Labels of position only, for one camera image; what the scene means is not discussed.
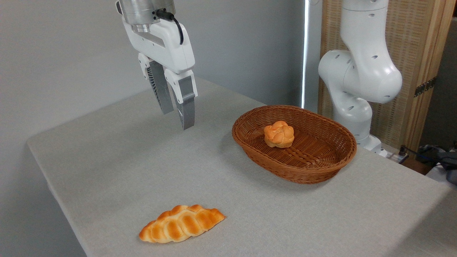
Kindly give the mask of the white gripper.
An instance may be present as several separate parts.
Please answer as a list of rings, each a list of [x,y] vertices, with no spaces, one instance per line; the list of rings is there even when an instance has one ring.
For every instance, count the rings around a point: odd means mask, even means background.
[[[175,22],[161,19],[150,25],[149,32],[137,31],[122,18],[129,40],[136,49],[144,78],[150,82],[163,114],[173,112],[168,84],[181,119],[183,130],[195,124],[195,97],[198,96],[193,74],[195,57],[186,28],[181,25],[184,36]]]

